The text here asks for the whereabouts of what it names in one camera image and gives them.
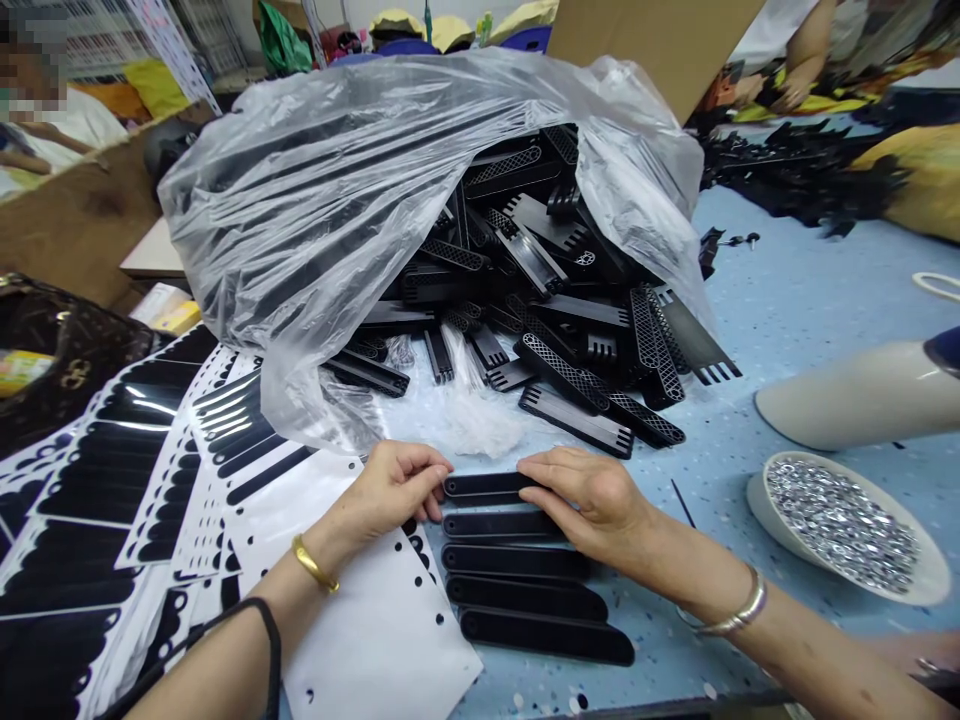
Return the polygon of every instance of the silver bracelet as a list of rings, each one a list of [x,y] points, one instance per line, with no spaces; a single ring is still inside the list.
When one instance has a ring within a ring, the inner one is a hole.
[[[747,603],[736,614],[713,625],[697,625],[689,619],[685,611],[677,607],[677,614],[680,619],[693,628],[697,635],[709,635],[711,637],[729,635],[737,630],[742,630],[756,620],[757,616],[763,611],[764,605],[767,604],[767,581],[763,579],[763,575],[753,565],[747,567],[750,568],[750,575],[753,576],[753,590],[750,591],[750,598]]]

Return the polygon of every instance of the white container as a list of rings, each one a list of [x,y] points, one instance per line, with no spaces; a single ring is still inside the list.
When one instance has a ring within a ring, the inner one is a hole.
[[[770,497],[770,489],[767,487],[767,473],[770,470],[770,466],[781,460],[803,460],[819,465],[829,472],[846,475],[850,480],[863,488],[863,492],[866,493],[867,497],[882,507],[884,511],[891,515],[898,523],[908,526],[913,531],[913,535],[917,540],[919,554],[917,556],[917,564],[913,568],[913,583],[910,585],[906,594],[898,595],[894,592],[870,587],[869,585],[858,582],[841,573],[833,563],[824,560],[807,547],[806,542],[800,534],[787,525],[783,515],[780,514],[777,506],[774,505],[773,499]],[[750,505],[750,510],[753,511],[757,520],[763,525],[763,529],[770,533],[773,538],[787,550],[807,562],[837,573],[840,577],[849,580],[854,585],[862,587],[864,590],[869,590],[874,595],[879,595],[887,600],[893,600],[894,602],[905,603],[907,605],[923,606],[942,603],[947,599],[947,596],[950,595],[952,582],[950,567],[947,565],[943,553],[940,552],[937,544],[933,541],[933,538],[927,534],[927,531],[923,529],[923,526],[917,522],[917,519],[907,512],[900,503],[887,493],[862,475],[853,472],[839,463],[827,460],[819,455],[799,451],[777,453],[767,460],[761,472],[750,478],[750,482],[747,484],[747,503]]]
[[[763,388],[757,410],[815,450],[960,431],[960,377],[924,345],[891,343]]]

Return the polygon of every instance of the monogram bag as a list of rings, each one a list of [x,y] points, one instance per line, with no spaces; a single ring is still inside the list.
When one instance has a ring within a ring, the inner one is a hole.
[[[47,371],[0,400],[0,458],[80,417],[107,380],[154,351],[160,335],[59,288],[0,276],[0,348],[54,358]]]

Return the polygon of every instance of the green bag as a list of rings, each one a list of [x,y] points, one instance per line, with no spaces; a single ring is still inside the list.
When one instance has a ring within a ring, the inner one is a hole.
[[[310,46],[297,37],[297,31],[273,6],[260,0],[260,47],[268,66],[278,75],[310,72],[313,57]]]

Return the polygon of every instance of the chair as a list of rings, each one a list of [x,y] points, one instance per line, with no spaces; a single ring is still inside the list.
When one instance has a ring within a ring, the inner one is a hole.
[[[404,40],[393,40],[386,45],[381,45],[377,50],[384,57],[393,55],[439,55],[440,51],[426,40],[417,38],[407,38]]]
[[[338,57],[336,60],[330,63],[330,67],[338,67],[342,65],[363,65],[371,60],[376,60],[378,57],[380,57],[378,53],[358,53],[356,55],[344,55],[343,57]]]
[[[543,55],[547,52],[547,44],[550,42],[552,31],[553,28],[550,25],[527,28],[508,37],[500,43],[500,47],[522,50],[523,52],[538,52]]]

